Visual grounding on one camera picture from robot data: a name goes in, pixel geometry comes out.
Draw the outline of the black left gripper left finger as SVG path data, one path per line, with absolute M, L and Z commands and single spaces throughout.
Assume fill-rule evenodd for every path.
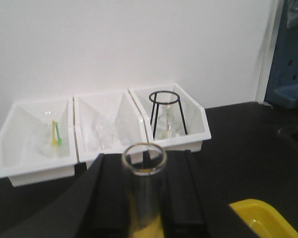
M 0 238 L 123 238 L 120 155 L 100 155 L 76 175 L 21 187 L 0 179 Z

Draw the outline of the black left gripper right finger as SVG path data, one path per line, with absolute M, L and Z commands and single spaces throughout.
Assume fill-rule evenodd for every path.
M 162 224 L 166 238 L 208 238 L 188 158 L 190 151 L 167 151 Z

